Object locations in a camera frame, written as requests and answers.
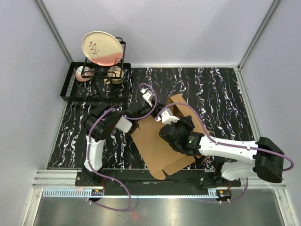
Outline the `brown cardboard box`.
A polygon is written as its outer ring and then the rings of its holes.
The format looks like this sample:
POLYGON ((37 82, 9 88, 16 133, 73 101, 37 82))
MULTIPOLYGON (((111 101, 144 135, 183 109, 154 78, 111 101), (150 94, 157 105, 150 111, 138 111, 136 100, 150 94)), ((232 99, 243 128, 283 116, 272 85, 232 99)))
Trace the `brown cardboard box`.
MULTIPOLYGON (((201 126, 196 114, 186 106, 186 101, 180 94, 168 98, 168 104, 177 103, 170 106, 170 112, 174 116, 191 116, 195 126, 194 132, 205 133, 206 128, 201 126)), ((200 158, 201 155, 187 156, 172 149, 172 147, 159 136, 159 131, 163 128, 162 121, 156 121, 154 116, 148 116, 138 121, 139 127, 131 135, 140 155, 142 156, 151 175, 158 180, 166 179, 166 175, 172 175, 179 170, 189 166, 200 158)))

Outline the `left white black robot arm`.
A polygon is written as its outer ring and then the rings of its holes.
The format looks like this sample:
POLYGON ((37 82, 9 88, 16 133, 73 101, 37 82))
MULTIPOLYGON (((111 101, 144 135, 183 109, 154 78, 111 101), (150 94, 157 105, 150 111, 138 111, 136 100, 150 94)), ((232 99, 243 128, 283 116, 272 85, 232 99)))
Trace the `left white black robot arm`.
POLYGON ((122 113, 106 103, 100 103, 83 121, 86 130, 87 152, 82 171, 77 175, 77 186, 102 186, 112 177, 103 176, 103 148, 114 129, 131 136, 151 175, 165 179, 162 168, 168 147, 159 137, 163 127, 155 121, 156 110, 145 105, 133 113, 122 113))

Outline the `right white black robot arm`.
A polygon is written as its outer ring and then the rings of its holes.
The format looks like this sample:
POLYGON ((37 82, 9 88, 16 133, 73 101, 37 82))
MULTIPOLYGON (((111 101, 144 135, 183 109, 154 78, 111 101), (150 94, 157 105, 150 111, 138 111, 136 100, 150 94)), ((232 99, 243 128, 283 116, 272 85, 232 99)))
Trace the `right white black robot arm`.
POLYGON ((259 141, 234 141, 207 136, 194 131, 191 116, 163 116, 159 120, 164 126, 159 136, 176 152, 187 156, 219 156, 232 159, 216 167, 214 182, 225 186, 238 178, 257 176, 271 182, 281 183, 284 152, 269 138, 259 141))

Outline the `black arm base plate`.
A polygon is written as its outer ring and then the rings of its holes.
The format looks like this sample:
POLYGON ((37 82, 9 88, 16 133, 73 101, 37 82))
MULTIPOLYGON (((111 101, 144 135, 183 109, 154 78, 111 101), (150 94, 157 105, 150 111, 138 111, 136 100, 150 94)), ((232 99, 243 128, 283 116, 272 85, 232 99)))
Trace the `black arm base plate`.
POLYGON ((131 185, 167 185, 167 184, 177 184, 177 185, 192 185, 199 186, 201 188, 216 188, 218 186, 223 187, 240 187, 240 180, 234 180, 229 182, 225 179, 219 178, 215 175, 212 170, 202 170, 202 169, 183 169, 172 175, 167 175, 164 173, 164 179, 154 178, 149 170, 147 169, 103 169, 100 171, 104 176, 95 174, 86 169, 81 169, 77 171, 75 177, 76 186, 102 186, 113 187, 119 186, 117 182, 119 180, 126 187, 131 185))

